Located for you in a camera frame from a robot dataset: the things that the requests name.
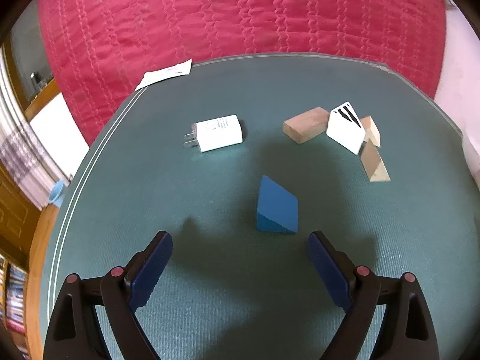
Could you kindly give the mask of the plain wooden cube block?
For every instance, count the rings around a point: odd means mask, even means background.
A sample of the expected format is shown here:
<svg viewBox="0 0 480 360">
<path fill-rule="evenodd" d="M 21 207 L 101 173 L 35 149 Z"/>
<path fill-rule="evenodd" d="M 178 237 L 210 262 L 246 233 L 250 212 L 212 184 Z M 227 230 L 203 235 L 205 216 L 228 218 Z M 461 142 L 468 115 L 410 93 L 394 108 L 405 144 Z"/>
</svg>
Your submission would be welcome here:
<svg viewBox="0 0 480 360">
<path fill-rule="evenodd" d="M 372 116 L 365 116 L 360 120 L 362 123 L 364 130 L 365 130 L 365 136 L 364 136 L 364 141 L 372 141 L 372 143 L 376 147 L 381 146 L 381 135 L 380 132 L 377 128 L 377 125 L 374 122 L 374 119 Z"/>
</svg>

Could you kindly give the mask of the light blue cup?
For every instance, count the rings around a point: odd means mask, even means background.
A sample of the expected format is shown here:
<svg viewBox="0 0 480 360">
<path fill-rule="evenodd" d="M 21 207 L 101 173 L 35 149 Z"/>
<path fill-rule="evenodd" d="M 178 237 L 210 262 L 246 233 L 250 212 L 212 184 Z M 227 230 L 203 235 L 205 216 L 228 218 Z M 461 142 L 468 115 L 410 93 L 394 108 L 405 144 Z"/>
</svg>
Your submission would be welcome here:
<svg viewBox="0 0 480 360">
<path fill-rule="evenodd" d="M 66 184 L 59 180 L 49 193 L 49 204 L 61 207 L 66 194 Z"/>
</svg>

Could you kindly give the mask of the plain wooden triangle block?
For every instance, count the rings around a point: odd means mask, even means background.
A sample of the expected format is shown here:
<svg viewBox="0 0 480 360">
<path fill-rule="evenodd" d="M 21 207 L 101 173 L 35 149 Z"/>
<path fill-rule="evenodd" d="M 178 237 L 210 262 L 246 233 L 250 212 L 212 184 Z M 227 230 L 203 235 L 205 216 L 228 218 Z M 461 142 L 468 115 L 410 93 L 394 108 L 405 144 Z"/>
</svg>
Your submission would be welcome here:
<svg viewBox="0 0 480 360">
<path fill-rule="evenodd" d="M 377 147 L 368 139 L 360 153 L 360 161 L 370 182 L 387 182 L 391 178 Z"/>
</svg>

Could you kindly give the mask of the white USB power adapter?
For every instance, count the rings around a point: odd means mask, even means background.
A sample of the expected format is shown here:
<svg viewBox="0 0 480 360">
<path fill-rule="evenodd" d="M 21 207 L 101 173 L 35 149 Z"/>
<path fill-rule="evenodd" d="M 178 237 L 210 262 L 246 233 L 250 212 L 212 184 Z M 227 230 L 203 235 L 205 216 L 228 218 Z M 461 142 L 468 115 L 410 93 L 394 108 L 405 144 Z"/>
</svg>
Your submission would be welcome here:
<svg viewBox="0 0 480 360">
<path fill-rule="evenodd" d="M 184 135 L 184 147 L 198 147 L 201 153 L 243 143 L 242 126 L 236 115 L 192 124 Z"/>
</svg>

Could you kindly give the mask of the white curtain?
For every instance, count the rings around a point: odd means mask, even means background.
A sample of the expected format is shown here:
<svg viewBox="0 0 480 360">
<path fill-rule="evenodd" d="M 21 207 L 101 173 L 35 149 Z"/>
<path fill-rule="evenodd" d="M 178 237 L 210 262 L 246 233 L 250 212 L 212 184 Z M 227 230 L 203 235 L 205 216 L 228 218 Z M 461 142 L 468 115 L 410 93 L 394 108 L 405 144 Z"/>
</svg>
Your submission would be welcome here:
<svg viewBox="0 0 480 360">
<path fill-rule="evenodd" d="M 68 178 L 38 139 L 14 95 L 1 57 L 1 163 L 38 209 L 49 203 L 56 182 Z"/>
</svg>

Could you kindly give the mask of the red quilted cover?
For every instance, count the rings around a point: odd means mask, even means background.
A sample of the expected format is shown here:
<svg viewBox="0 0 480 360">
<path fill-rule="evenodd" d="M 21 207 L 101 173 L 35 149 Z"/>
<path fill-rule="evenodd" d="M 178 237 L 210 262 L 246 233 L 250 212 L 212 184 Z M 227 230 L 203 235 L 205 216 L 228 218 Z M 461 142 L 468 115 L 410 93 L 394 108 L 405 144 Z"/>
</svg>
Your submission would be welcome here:
<svg viewBox="0 0 480 360">
<path fill-rule="evenodd" d="M 311 52 L 384 63 L 429 96 L 444 0 L 37 0 L 46 56 L 87 143 L 146 72 L 186 60 Z"/>
</svg>

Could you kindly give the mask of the plain rectangular wooden block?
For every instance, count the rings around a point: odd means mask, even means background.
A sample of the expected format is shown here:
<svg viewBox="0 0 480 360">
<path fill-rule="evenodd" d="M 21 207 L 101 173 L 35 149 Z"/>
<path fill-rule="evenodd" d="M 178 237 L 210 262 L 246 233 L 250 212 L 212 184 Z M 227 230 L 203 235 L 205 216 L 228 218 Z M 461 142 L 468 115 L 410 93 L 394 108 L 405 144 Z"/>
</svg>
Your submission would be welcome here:
<svg viewBox="0 0 480 360">
<path fill-rule="evenodd" d="M 282 131 L 298 145 L 317 137 L 326 131 L 329 111 L 313 108 L 283 122 Z"/>
</svg>

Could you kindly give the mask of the blue wedge block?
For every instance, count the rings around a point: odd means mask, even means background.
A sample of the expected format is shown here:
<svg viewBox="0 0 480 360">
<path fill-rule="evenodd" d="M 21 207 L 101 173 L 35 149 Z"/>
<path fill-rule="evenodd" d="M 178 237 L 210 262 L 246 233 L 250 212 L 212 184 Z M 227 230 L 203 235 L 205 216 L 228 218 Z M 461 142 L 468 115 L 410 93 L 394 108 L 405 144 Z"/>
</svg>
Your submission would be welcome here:
<svg viewBox="0 0 480 360">
<path fill-rule="evenodd" d="M 296 234 L 298 225 L 298 198 L 263 175 L 259 185 L 256 228 L 267 233 Z"/>
</svg>

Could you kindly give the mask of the white zebra striped triangle block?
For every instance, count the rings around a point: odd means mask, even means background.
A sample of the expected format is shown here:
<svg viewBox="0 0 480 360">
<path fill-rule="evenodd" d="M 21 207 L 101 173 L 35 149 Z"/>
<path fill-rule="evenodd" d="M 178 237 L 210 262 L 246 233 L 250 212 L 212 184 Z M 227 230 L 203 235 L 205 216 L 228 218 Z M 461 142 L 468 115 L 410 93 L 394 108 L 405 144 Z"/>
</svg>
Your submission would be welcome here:
<svg viewBox="0 0 480 360">
<path fill-rule="evenodd" d="M 329 113 L 326 135 L 354 155 L 358 155 L 366 130 L 350 102 L 343 102 Z"/>
</svg>

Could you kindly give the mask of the white paper slip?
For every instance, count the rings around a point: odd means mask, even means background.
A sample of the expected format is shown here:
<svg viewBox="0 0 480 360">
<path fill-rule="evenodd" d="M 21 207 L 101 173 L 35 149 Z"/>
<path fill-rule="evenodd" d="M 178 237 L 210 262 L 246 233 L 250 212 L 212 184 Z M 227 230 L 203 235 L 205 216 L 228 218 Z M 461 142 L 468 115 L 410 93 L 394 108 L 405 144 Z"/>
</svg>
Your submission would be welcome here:
<svg viewBox="0 0 480 360">
<path fill-rule="evenodd" d="M 190 58 L 183 63 L 178 63 L 171 67 L 165 67 L 157 71 L 145 72 L 135 90 L 138 91 L 146 86 L 150 86 L 170 78 L 187 76 L 191 73 L 191 67 L 192 59 Z"/>
</svg>

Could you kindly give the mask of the wooden bookshelf with books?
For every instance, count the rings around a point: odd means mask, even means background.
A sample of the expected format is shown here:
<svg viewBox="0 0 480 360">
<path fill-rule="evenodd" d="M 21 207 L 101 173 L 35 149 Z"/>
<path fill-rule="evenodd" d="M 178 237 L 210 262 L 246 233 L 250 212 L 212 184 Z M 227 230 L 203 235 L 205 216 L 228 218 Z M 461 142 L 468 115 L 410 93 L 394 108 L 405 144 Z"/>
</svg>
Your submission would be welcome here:
<svg viewBox="0 0 480 360">
<path fill-rule="evenodd" d="M 22 354 L 23 359 L 30 359 L 24 316 L 27 273 L 9 262 L 3 255 L 1 255 L 0 260 L 1 323 Z"/>
</svg>

